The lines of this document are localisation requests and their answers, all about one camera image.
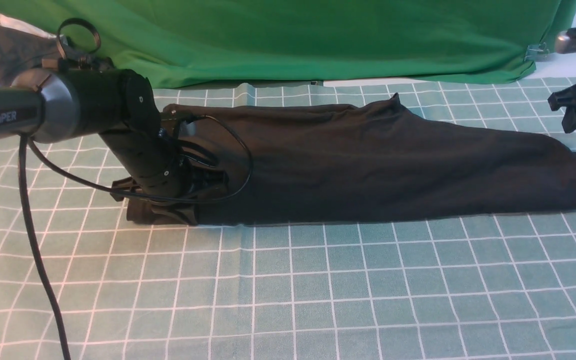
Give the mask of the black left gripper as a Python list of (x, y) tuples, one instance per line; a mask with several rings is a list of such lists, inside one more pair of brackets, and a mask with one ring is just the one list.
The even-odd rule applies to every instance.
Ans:
[(99, 135), (128, 177), (106, 189), (115, 201), (127, 200), (125, 218), (139, 225), (197, 226), (192, 204), (228, 198), (229, 177), (218, 157), (194, 142), (180, 139), (182, 125), (170, 134), (111, 129)]

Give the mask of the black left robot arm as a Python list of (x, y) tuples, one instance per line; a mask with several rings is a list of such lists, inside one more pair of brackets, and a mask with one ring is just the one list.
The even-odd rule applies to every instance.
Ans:
[[(132, 70), (35, 68), (0, 87), (0, 139), (19, 136), (55, 173), (128, 199), (128, 219), (164, 215), (196, 222), (195, 207), (227, 199), (229, 178), (215, 155), (182, 139), (198, 115), (160, 112), (149, 80)], [(110, 187), (78, 178), (41, 154), (38, 144), (98, 135), (128, 173)]]

